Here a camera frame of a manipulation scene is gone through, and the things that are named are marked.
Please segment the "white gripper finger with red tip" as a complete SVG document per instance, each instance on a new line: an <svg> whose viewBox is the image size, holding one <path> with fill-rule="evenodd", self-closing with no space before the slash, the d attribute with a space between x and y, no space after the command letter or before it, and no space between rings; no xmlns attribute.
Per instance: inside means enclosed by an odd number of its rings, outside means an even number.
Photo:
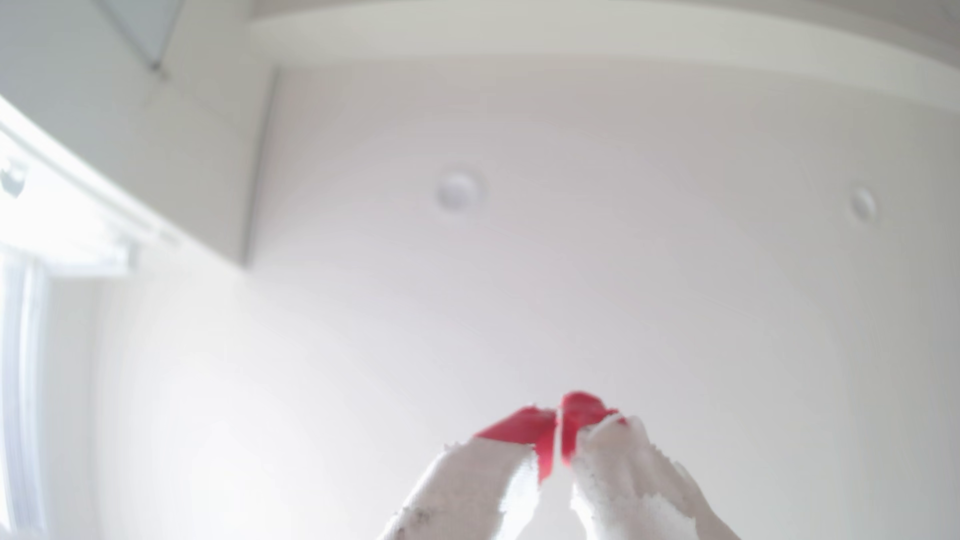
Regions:
<svg viewBox="0 0 960 540"><path fill-rule="evenodd" d="M654 444L638 416L582 391L560 402L560 454L571 509L588 539L738 539L690 472Z"/></svg>
<svg viewBox="0 0 960 540"><path fill-rule="evenodd" d="M557 411L522 407L445 447L380 539L517 539L554 464Z"/></svg>

